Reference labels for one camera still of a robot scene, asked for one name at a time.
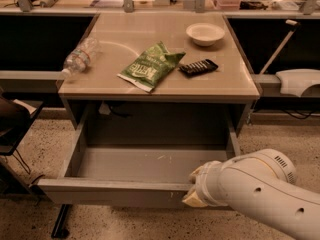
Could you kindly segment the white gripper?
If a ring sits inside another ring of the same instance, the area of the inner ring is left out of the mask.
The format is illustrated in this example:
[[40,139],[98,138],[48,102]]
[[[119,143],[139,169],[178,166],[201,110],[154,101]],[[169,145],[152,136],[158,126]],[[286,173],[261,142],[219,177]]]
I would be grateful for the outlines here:
[[189,176],[193,186],[182,202],[194,208],[227,206],[219,186],[219,176],[227,165],[227,162],[211,161],[195,169]]

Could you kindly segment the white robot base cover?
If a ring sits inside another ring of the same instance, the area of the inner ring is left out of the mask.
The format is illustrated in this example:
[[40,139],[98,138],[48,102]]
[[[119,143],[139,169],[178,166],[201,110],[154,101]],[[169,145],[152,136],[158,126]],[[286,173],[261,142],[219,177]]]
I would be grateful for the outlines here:
[[320,71],[316,69],[291,69],[279,71],[280,93],[301,97],[310,87],[320,84]]

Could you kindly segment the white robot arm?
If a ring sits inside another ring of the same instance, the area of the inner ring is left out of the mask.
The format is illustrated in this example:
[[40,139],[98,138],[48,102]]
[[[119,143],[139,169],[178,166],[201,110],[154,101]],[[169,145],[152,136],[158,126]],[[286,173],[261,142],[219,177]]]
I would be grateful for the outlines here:
[[229,206],[295,240],[320,240],[320,194],[296,186],[296,178],[286,155],[263,149],[198,167],[190,174],[193,186],[183,202]]

